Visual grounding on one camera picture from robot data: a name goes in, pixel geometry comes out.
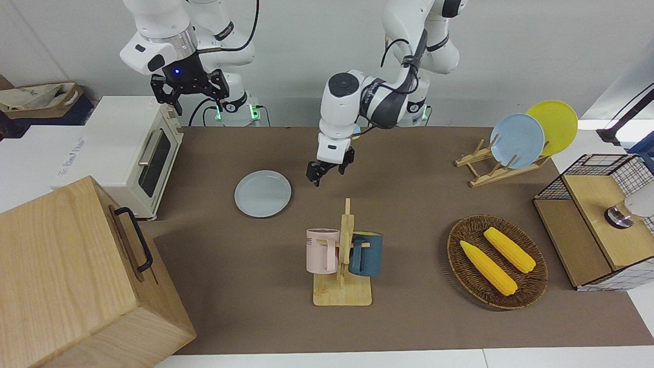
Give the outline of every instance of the mug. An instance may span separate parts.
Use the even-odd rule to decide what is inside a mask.
[[[341,232],[335,229],[307,230],[307,271],[312,274],[333,274],[338,268],[338,249]]]
[[[352,235],[354,247],[350,249],[350,265],[347,270],[359,276],[375,277],[381,268],[382,234],[370,231],[355,231]]]

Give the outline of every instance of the corn cob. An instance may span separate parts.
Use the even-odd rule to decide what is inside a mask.
[[[484,232],[484,237],[523,274],[530,272],[536,266],[536,261],[529,254],[498,229],[489,227]]]
[[[463,252],[472,262],[475,268],[490,281],[490,283],[504,295],[508,297],[518,290],[518,284],[513,281],[511,276],[507,275],[486,253],[481,249],[473,246],[468,242],[460,241]]]

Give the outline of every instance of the dark blue mug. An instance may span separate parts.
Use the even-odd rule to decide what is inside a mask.
[[[350,249],[350,265],[347,270],[359,276],[375,277],[381,268],[382,234],[370,231],[355,231],[352,235],[354,247]]]

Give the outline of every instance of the oven handle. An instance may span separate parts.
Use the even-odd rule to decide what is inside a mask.
[[[161,129],[155,130],[150,134],[148,144],[145,145],[145,150],[143,150],[143,154],[139,159],[139,166],[150,166],[152,163],[152,158],[154,157],[154,153],[157,151],[157,147],[159,146],[159,142],[162,140],[163,136],[164,131]]]
[[[134,225],[134,229],[136,230],[136,235],[139,236],[139,241],[143,246],[143,253],[145,254],[145,263],[143,263],[141,266],[138,266],[136,268],[136,271],[143,273],[143,271],[147,270],[152,266],[152,253],[150,253],[150,248],[148,248],[148,243],[145,241],[145,237],[143,237],[143,232],[141,232],[141,227],[136,222],[136,216],[134,216],[134,213],[128,207],[118,208],[117,210],[114,210],[114,213],[116,214],[116,216],[120,216],[123,213],[129,214],[129,218],[131,219],[131,223]]]

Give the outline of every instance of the wooden mug holder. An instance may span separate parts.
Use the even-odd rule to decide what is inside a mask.
[[[345,213],[341,215],[341,238],[338,248],[338,267],[333,274],[313,275],[313,304],[317,306],[368,306],[372,304],[370,277],[351,274],[350,249],[354,233],[354,215],[350,213],[350,198],[345,199]]]
[[[495,137],[493,137],[493,140],[491,141],[489,146],[486,148],[481,148],[481,146],[484,144],[484,139],[482,139],[481,141],[479,141],[479,144],[477,145],[477,148],[473,153],[469,155],[464,155],[460,159],[454,161],[454,165],[457,168],[461,166],[467,166],[468,169],[470,169],[472,175],[475,176],[475,178],[468,183],[470,187],[472,188],[479,187],[485,184],[493,183],[495,181],[506,179],[507,177],[512,177],[512,176],[524,174],[526,172],[530,172],[532,170],[536,170],[541,166],[543,166],[543,164],[545,164],[547,160],[549,160],[550,158],[550,156],[541,156],[538,158],[538,160],[536,160],[533,164],[529,166],[525,166],[524,168],[519,168],[519,169],[511,169],[509,168],[509,166],[511,166],[511,164],[513,164],[513,162],[518,158],[518,155],[514,155],[511,158],[511,160],[506,164],[506,166],[502,165],[501,162],[497,162],[489,173],[484,175],[479,175],[479,173],[477,172],[477,170],[475,170],[472,164],[475,162],[485,161],[489,159],[495,160],[491,152],[491,147],[493,143],[495,143],[495,141],[497,140],[498,136],[499,135],[496,134]]]

